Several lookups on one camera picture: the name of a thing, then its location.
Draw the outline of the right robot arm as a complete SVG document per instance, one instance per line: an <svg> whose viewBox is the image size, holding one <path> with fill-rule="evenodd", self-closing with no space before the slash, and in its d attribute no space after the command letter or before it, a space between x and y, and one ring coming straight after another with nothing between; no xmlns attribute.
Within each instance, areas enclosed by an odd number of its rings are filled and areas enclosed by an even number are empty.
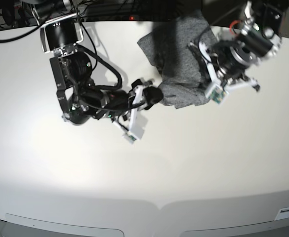
<svg viewBox="0 0 289 237"><path fill-rule="evenodd" d="M82 125L89 119L110 119L129 142L141 139L144 127L138 114L159 103L162 91L142 79L124 91L121 74L95 49L82 46L88 32L71 0L36 0L32 14L43 51L53 54L50 65L63 120Z"/></svg>

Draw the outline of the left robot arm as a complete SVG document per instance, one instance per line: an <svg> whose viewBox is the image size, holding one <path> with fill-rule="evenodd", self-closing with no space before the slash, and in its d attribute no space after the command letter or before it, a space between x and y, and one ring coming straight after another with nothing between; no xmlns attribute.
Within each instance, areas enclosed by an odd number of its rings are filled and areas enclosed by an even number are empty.
<svg viewBox="0 0 289 237"><path fill-rule="evenodd" d="M248 77L246 70L278 54L282 45L281 25L288 8L288 0L249 0L244 7L244 19L229 26L232 38L220 38L207 46L202 37L211 29L208 26L196 42L189 43L189 49L206 67L207 99L220 104L235 89L252 87L260 91L260 84Z"/></svg>

